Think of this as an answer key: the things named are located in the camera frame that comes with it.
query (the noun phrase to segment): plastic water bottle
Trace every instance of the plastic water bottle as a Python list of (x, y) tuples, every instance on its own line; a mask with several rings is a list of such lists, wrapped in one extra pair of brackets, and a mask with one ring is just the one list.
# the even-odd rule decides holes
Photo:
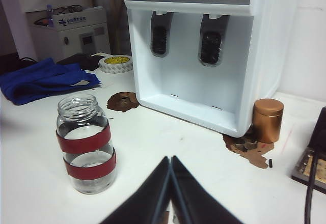
[(51, 4), (46, 5), (47, 26), (53, 27), (53, 8)]

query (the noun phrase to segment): machine label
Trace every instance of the machine label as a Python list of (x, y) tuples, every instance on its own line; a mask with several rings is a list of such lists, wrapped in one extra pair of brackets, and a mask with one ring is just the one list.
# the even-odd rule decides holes
[(67, 26), (68, 24), (75, 24), (75, 23), (81, 23), (81, 22), (85, 22), (86, 21), (86, 17), (74, 17), (74, 18), (69, 18), (69, 19), (59, 19), (58, 23), (63, 25), (63, 26)]

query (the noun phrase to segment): white table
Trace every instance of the white table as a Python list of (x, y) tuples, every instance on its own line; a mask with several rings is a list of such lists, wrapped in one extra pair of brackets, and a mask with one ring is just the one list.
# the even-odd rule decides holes
[[(99, 223), (131, 196), (165, 156), (177, 155), (202, 186), (244, 223), (303, 223), (306, 186), (290, 178), (309, 142), (318, 102), (287, 94), (280, 140), (260, 169), (225, 147), (222, 135), (139, 106), (125, 113), (106, 109), (111, 95), (134, 92), (132, 72), (95, 73), (97, 97), (109, 119), (117, 151), (117, 178), (106, 191), (85, 195), (70, 184), (55, 137), (53, 96), (22, 106), (1, 97), (2, 223)], [(326, 195), (314, 191), (312, 223), (325, 223)]]

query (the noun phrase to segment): tape roll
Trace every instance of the tape roll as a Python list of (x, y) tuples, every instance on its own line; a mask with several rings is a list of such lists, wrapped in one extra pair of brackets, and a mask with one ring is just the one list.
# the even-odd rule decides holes
[(132, 58), (127, 55), (109, 55), (100, 59), (101, 71), (110, 74), (119, 74), (132, 70)]

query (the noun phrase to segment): brown stain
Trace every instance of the brown stain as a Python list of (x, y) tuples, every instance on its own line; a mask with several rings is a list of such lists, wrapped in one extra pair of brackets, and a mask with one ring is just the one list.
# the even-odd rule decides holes
[(244, 152), (237, 149), (234, 145), (237, 142), (237, 138), (228, 135), (223, 135), (223, 140), (228, 150), (241, 155), (243, 158), (246, 158), (254, 166), (262, 169), (268, 167), (268, 164), (266, 163), (266, 158), (262, 155), (272, 150), (274, 148), (274, 144), (265, 144), (262, 142), (258, 142), (256, 149), (251, 149)]
[(120, 92), (112, 95), (107, 101), (107, 108), (115, 111), (126, 112), (132, 108), (137, 108), (139, 105), (136, 94), (130, 92)]

